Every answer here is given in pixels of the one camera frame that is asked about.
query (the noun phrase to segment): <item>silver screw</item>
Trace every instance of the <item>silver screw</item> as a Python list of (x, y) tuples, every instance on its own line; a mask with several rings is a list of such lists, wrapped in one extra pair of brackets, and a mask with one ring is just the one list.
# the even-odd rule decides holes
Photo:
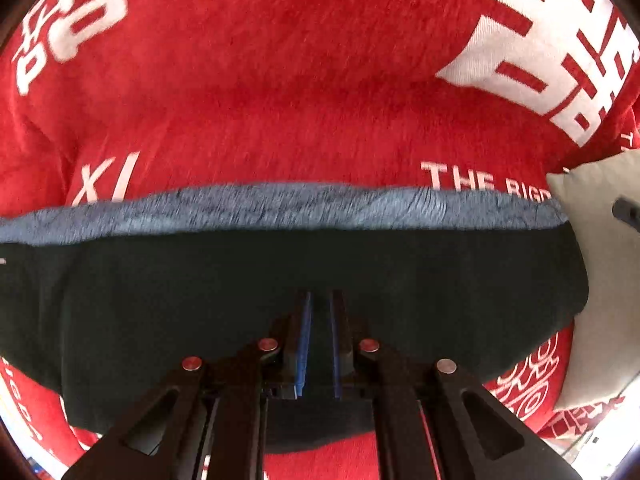
[(182, 368), (184, 368), (188, 372), (194, 372), (196, 370), (200, 370), (201, 366), (202, 366), (202, 359), (196, 356), (186, 357), (182, 361)]
[(436, 368), (443, 374), (452, 374), (458, 369), (458, 365), (451, 359), (440, 359), (436, 364)]
[(278, 340), (273, 337), (263, 337), (258, 341), (258, 348), (263, 352), (273, 352), (278, 347)]
[(377, 352), (378, 350), (380, 350), (380, 343), (375, 339), (363, 339), (362, 341), (360, 341), (358, 348), (360, 348), (361, 351), (370, 354), (372, 352)]

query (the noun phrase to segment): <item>triangular cutout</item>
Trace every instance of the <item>triangular cutout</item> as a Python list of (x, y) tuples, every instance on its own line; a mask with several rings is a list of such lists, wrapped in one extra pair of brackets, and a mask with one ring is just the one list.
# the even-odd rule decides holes
[(494, 412), (478, 394), (464, 392), (462, 401), (487, 459), (498, 460), (524, 447), (523, 436)]

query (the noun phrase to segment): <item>red fabric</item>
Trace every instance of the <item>red fabric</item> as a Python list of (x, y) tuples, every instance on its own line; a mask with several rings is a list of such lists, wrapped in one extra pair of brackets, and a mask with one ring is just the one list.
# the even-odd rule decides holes
[(556, 413), (538, 435), (542, 438), (576, 440), (587, 431), (594, 430), (609, 412), (615, 410), (624, 400), (624, 397), (618, 397), (609, 402), (596, 402)]
[[(545, 200), (546, 172), (640, 146), (625, 27), (608, 0), (40, 0), (0, 57), (0, 215), (265, 181)], [(571, 333), (488, 385), (534, 430)], [(52, 394), (19, 387), (71, 464)], [(268, 457), (268, 473), (367, 478), (349, 457), (370, 443)]]

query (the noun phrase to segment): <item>black cloth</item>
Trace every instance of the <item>black cloth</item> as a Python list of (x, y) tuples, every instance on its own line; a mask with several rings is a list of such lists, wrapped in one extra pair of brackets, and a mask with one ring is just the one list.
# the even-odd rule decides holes
[[(100, 433), (183, 357), (216, 360), (264, 336), (300, 287), (341, 288), (381, 340), (420, 362), (452, 358), (482, 381), (569, 325), (588, 295), (569, 224), (217, 231), (0, 244), (0, 257), (0, 353), (63, 395), (69, 423)], [(339, 425), (309, 427), (307, 444), (359, 431)]]

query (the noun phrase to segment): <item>beige pillow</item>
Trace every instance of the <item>beige pillow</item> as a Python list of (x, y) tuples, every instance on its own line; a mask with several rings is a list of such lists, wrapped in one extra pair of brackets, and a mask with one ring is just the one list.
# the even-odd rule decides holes
[(546, 179), (574, 228), (589, 278), (556, 403), (565, 410), (615, 397), (640, 373), (640, 234), (611, 213), (620, 196), (640, 203), (640, 150)]

